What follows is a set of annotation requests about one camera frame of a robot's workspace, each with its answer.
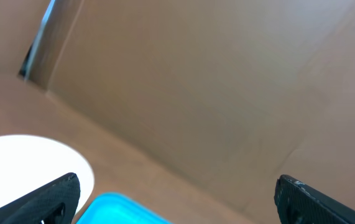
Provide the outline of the white pink plate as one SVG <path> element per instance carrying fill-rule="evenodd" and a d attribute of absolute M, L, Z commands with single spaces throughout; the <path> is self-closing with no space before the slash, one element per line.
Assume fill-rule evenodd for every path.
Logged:
<path fill-rule="evenodd" d="M 77 208 L 81 209 L 95 184 L 84 156 L 60 141 L 41 136 L 0 136 L 0 208 L 70 172 L 80 181 Z"/>

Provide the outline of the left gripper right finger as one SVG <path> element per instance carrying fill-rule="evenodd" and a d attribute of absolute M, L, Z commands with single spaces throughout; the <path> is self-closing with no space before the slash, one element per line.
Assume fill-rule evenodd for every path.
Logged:
<path fill-rule="evenodd" d="M 277 180 L 274 202 L 281 224 L 355 224 L 355 210 L 289 175 Z"/>

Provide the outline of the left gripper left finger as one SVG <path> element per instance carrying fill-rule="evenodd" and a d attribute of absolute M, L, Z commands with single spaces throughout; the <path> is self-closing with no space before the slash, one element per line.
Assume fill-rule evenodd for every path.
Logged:
<path fill-rule="evenodd" d="M 80 199 L 80 181 L 67 173 L 0 208 L 0 224 L 69 224 Z"/>

